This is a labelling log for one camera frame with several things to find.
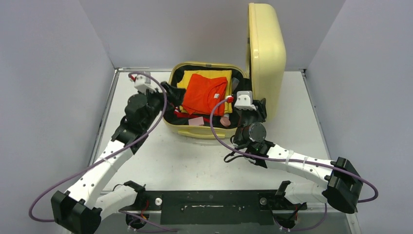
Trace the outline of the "yellow suitcase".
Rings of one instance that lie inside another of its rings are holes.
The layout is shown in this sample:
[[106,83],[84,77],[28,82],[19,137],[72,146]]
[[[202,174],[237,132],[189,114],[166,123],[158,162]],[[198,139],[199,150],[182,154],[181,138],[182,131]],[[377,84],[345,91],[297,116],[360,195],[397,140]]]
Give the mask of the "yellow suitcase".
[[[169,84],[177,86],[184,80],[185,73],[212,71],[231,71],[231,79],[236,78],[239,83],[232,95],[238,91],[252,91],[253,100],[265,99],[264,107],[266,120],[271,120],[277,111],[278,100],[282,85],[282,78],[286,65],[286,49],[283,42],[281,28],[275,9],[266,3],[248,4],[248,37],[246,51],[246,71],[233,64],[206,63],[198,61],[186,61],[176,65],[170,75]],[[224,127],[214,117],[213,126],[219,138],[229,138],[235,134],[240,122],[240,116],[233,103],[229,107],[233,113],[229,114],[230,126]],[[210,129],[209,115],[204,120],[204,125],[189,125],[188,120],[197,117],[177,117],[176,111],[166,111],[165,124],[175,133],[187,137],[212,139],[214,135]]]

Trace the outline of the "red printed t-shirt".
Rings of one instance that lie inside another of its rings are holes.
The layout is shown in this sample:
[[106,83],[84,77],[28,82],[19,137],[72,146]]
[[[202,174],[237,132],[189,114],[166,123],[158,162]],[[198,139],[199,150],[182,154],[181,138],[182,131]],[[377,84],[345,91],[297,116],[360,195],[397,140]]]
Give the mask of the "red printed t-shirt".
[[183,120],[186,120],[187,122],[190,118],[203,117],[205,120],[205,124],[209,123],[209,120],[205,116],[202,116],[202,115],[184,113],[184,112],[179,111],[178,109],[174,110],[174,114],[178,119],[183,119]]

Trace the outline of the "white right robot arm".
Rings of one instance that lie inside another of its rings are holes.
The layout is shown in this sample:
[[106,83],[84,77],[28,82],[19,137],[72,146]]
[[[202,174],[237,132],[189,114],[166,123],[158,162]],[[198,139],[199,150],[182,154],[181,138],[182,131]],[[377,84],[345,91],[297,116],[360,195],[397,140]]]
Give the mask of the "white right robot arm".
[[240,121],[232,143],[237,150],[245,149],[245,159],[256,166],[305,178],[305,182],[283,185],[275,196],[276,204],[287,209],[293,204],[320,202],[346,214],[355,213],[363,182],[352,163],[342,157],[325,160],[305,156],[266,140],[264,105],[264,99],[235,99],[233,109]]

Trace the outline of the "pink square sponge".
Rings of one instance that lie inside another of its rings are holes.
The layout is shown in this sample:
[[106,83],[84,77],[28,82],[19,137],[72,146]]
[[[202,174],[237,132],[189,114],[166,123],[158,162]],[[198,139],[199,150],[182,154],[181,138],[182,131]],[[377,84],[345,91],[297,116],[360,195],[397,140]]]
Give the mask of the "pink square sponge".
[[189,126],[203,126],[205,124],[205,120],[203,117],[195,117],[190,118],[188,120]]

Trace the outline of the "yellow t-shirt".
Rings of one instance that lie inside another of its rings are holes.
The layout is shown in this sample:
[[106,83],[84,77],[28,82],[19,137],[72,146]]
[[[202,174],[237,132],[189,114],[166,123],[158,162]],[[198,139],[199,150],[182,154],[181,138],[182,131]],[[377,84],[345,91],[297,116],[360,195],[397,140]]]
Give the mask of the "yellow t-shirt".
[[217,103],[231,94],[231,70],[184,71],[177,83],[186,89],[180,106],[183,113],[209,115]]

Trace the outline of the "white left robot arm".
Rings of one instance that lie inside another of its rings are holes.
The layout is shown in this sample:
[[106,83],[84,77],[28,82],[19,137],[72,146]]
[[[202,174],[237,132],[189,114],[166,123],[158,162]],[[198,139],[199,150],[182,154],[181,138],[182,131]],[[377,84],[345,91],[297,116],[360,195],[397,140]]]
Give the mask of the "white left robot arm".
[[131,206],[141,209],[146,202],[144,187],[127,181],[113,192],[101,192],[148,138],[169,106],[182,104],[186,90],[161,82],[162,91],[149,84],[137,86],[125,107],[125,115],[112,135],[104,152],[82,173],[80,179],[65,192],[57,191],[51,198],[54,222],[73,234],[93,234],[101,221]]

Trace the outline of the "round pink soap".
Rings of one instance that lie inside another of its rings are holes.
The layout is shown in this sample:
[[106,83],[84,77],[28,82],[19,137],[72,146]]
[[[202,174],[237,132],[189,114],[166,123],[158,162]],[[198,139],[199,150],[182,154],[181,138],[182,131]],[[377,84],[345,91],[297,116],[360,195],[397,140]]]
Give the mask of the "round pink soap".
[[224,126],[224,127],[229,127],[231,125],[231,122],[229,120],[228,116],[222,116],[220,118],[220,123]]

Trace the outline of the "orange t-shirt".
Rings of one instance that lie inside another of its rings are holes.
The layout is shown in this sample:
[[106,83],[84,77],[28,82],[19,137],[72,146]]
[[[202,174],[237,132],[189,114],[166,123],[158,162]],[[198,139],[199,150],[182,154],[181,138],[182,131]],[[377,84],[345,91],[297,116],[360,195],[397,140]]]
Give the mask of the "orange t-shirt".
[[222,116],[224,107],[219,107],[215,111],[213,108],[225,98],[227,84],[226,77],[207,78],[200,74],[192,74],[186,87],[183,109],[189,114],[213,113]]

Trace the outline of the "clear plastic cup bottle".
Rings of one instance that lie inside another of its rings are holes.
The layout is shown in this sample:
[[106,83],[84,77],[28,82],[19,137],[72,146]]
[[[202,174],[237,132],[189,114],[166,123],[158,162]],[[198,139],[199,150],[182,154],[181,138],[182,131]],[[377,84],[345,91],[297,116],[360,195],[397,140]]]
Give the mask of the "clear plastic cup bottle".
[[231,90],[234,91],[237,88],[237,86],[239,85],[239,83],[240,83],[239,79],[232,78],[231,79]]

